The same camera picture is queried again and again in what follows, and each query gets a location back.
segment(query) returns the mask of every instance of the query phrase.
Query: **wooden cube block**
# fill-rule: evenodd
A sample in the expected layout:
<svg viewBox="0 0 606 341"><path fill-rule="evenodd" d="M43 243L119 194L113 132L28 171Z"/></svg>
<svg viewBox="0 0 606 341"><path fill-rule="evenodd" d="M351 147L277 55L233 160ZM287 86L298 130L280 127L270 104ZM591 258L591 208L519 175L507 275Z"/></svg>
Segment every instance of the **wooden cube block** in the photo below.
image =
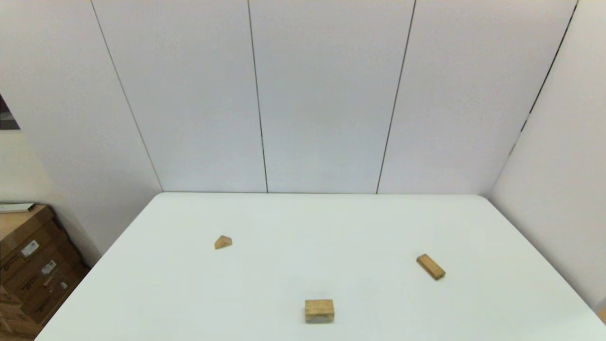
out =
<svg viewBox="0 0 606 341"><path fill-rule="evenodd" d="M444 272L444 270L426 254L417 258L417 263L419 263L435 280L439 280L446 275L446 272Z"/></svg>
<svg viewBox="0 0 606 341"><path fill-rule="evenodd" d="M231 245L231 238L224 235L220 236L215 242L215 250L222 249Z"/></svg>
<svg viewBox="0 0 606 341"><path fill-rule="evenodd" d="M308 323L328 323L335 320L335 306L332 300L306 300L305 321Z"/></svg>

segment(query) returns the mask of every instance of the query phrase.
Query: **white label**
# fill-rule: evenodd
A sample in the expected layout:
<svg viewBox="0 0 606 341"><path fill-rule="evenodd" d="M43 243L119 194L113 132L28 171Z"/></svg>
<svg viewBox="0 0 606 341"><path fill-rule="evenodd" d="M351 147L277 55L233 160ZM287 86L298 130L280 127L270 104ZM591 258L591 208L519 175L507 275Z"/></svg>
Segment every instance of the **white label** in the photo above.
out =
<svg viewBox="0 0 606 341"><path fill-rule="evenodd" d="M35 240L32 240L31 243L29 243L26 247L23 248L23 250L21 250L21 253L26 256L29 257L32 253L34 253L34 251L36 251L38 248L40 247L40 245L38 245L38 242L36 242Z"/></svg>
<svg viewBox="0 0 606 341"><path fill-rule="evenodd" d="M50 261L42 268L42 273L44 275L48 275L55 268L55 266L57 266L57 263L55 263L54 260Z"/></svg>

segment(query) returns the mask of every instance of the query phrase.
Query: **box label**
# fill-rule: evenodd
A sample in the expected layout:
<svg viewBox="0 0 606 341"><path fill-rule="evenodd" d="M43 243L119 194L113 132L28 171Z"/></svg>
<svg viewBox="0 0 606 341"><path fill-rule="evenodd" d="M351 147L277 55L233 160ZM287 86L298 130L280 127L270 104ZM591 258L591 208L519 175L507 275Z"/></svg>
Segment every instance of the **box label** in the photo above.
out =
<svg viewBox="0 0 606 341"><path fill-rule="evenodd" d="M42 273L46 276L48 275L54 268L57 266L57 263L54 260L51 260L48 264L46 264L42 268Z"/></svg>
<svg viewBox="0 0 606 341"><path fill-rule="evenodd" d="M26 247L23 248L23 250L21 250L21 253L26 256L29 257L32 253L34 253L34 251L36 251L38 248L40 247L40 245L38 245L38 242L35 240L32 240L31 243L29 243Z"/></svg>

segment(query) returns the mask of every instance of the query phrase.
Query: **white wall panel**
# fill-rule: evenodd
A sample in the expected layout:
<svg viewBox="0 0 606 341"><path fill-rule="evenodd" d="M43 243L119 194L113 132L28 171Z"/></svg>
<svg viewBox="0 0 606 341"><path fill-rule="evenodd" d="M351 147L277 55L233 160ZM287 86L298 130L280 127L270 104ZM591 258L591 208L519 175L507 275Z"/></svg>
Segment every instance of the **white wall panel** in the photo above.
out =
<svg viewBox="0 0 606 341"><path fill-rule="evenodd" d="M88 1L0 1L0 93L103 253L160 193Z"/></svg>
<svg viewBox="0 0 606 341"><path fill-rule="evenodd" d="M418 0L379 193L487 194L575 0Z"/></svg>
<svg viewBox="0 0 606 341"><path fill-rule="evenodd" d="M490 201L593 308L606 301L606 2L581 0Z"/></svg>
<svg viewBox="0 0 606 341"><path fill-rule="evenodd" d="M270 192L376 191L413 0L251 0Z"/></svg>
<svg viewBox="0 0 606 341"><path fill-rule="evenodd" d="M93 3L164 190L265 192L247 2Z"/></svg>

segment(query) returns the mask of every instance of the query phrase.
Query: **cardboard box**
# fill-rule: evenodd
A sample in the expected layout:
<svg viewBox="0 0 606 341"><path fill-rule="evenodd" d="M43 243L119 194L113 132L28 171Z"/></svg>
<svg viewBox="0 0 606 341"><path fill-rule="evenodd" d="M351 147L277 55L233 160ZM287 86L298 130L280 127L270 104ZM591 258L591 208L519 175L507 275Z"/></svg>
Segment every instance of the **cardboard box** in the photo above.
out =
<svg viewBox="0 0 606 341"><path fill-rule="evenodd" d="M30 212L0 214L0 259L53 218L50 207L36 205Z"/></svg>
<svg viewBox="0 0 606 341"><path fill-rule="evenodd" d="M53 220L44 223L42 227L29 235L19 246L0 260L0 279L8 279L17 273L38 251L50 244L59 235L60 231Z"/></svg>
<svg viewBox="0 0 606 341"><path fill-rule="evenodd" d="M6 280L0 286L0 293L4 294L2 297L12 296L11 302L26 302L58 268L79 260L80 255L67 240L65 233L61 232L59 238Z"/></svg>
<svg viewBox="0 0 606 341"><path fill-rule="evenodd" d="M41 287L27 302L17 305L0 302L3 318L9 326L14 322L45 323L88 273L78 262L65 274L56 274L52 287Z"/></svg>
<svg viewBox="0 0 606 341"><path fill-rule="evenodd" d="M8 320L6 322L12 333L38 335L42 331L42 328L44 328L44 325L33 322L12 320Z"/></svg>

